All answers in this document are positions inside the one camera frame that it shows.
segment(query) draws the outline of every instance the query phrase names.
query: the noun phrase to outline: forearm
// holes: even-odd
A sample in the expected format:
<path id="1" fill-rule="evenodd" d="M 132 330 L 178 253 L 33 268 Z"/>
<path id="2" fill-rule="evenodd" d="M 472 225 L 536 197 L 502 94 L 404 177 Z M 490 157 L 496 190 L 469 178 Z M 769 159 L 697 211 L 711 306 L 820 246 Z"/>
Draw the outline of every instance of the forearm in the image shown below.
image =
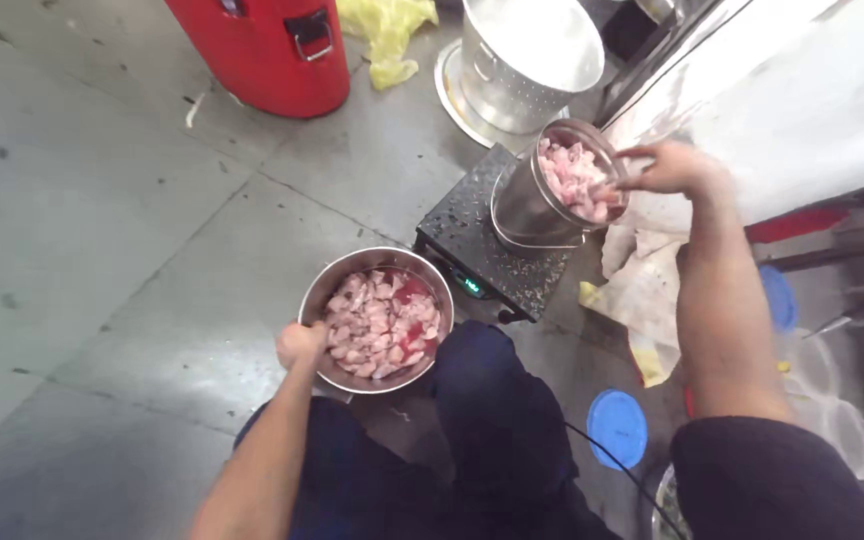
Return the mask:
<path id="1" fill-rule="evenodd" d="M 725 181 L 692 194 L 678 336 L 698 416 L 787 421 L 762 280 Z"/>
<path id="2" fill-rule="evenodd" d="M 198 511 L 193 540 L 279 540 L 306 452 L 315 358 L 297 360 Z"/>

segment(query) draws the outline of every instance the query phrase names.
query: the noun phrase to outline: digital scale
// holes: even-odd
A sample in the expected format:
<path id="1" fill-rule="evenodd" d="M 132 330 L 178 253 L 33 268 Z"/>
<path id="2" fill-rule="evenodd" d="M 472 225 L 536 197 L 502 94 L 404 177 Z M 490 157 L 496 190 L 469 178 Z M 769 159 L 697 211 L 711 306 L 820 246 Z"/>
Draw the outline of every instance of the digital scale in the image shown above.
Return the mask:
<path id="1" fill-rule="evenodd" d="M 415 227 L 413 251 L 435 264 L 468 296 L 499 300 L 502 324 L 538 322 L 566 270 L 570 251 L 549 250 L 539 258 L 514 255 L 493 230 L 493 187 L 516 157 L 495 144 Z"/>

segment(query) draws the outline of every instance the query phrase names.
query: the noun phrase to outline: raw meat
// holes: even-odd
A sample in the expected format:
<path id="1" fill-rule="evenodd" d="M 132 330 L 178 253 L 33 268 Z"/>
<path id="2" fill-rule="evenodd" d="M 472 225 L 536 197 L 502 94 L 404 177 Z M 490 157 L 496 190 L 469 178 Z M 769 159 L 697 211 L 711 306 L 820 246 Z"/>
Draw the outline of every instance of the raw meat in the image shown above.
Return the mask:
<path id="1" fill-rule="evenodd" d="M 606 183 L 606 174 L 595 166 L 595 153 L 581 142 L 566 148 L 547 138 L 538 141 L 538 168 L 549 190 L 569 211 L 591 221 L 606 223 L 622 213 L 618 190 Z"/>
<path id="2" fill-rule="evenodd" d="M 356 377 L 387 377 L 432 355 L 439 343 L 435 298 L 403 271 L 350 274 L 325 312 L 327 350 Z"/>

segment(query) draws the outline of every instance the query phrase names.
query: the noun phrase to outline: red insulated drum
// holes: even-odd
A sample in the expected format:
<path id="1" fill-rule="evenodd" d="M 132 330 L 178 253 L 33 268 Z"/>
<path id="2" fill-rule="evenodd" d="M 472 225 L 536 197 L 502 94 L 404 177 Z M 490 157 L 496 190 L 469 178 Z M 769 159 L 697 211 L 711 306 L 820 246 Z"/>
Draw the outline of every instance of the red insulated drum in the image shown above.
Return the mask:
<path id="1" fill-rule="evenodd" d="M 335 0 L 165 0 L 220 83 L 283 117 L 317 117 L 349 95 Z"/>

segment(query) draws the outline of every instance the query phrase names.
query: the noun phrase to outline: aluminum pot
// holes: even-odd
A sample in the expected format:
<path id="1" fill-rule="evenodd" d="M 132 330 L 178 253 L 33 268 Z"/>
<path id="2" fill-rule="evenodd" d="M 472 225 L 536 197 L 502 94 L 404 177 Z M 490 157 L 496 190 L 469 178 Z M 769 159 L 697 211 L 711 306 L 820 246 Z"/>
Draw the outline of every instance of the aluminum pot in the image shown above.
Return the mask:
<path id="1" fill-rule="evenodd" d="M 325 267 L 316 276 L 305 292 L 302 305 L 298 309 L 298 322 L 310 325 L 326 318 L 326 304 L 332 294 L 342 285 L 346 276 L 354 272 L 367 272 L 382 268 L 404 270 L 425 282 L 426 287 L 436 299 L 436 306 L 441 312 L 438 326 L 439 341 L 452 330 L 455 309 L 452 304 L 452 293 L 442 274 L 429 261 L 412 251 L 399 248 L 366 248 L 351 252 Z M 421 362 L 409 368 L 372 380 L 355 376 L 339 367 L 334 361 L 324 362 L 324 367 L 318 374 L 335 387 L 355 394 L 381 394 L 391 392 L 412 383 L 426 373 L 435 358 L 426 357 Z"/>
<path id="2" fill-rule="evenodd" d="M 462 94 L 498 129 L 532 134 L 602 77 L 602 38 L 575 0 L 462 4 Z"/>
<path id="3" fill-rule="evenodd" d="M 505 187 L 494 197 L 492 224 L 499 241 L 516 255 L 534 257 L 547 249 L 574 248 L 582 244 L 584 234 L 608 227 L 621 215 L 621 210 L 609 213 L 606 223 L 593 223 L 572 213 L 546 182 L 539 166 L 539 140 L 548 138 L 562 146 L 582 142 L 595 153 L 595 166 L 615 181 L 628 176 L 625 165 L 613 160 L 616 150 L 592 124 L 575 118 L 553 120 L 541 131 L 528 157 L 515 166 Z M 622 193 L 628 204 L 628 194 Z"/>

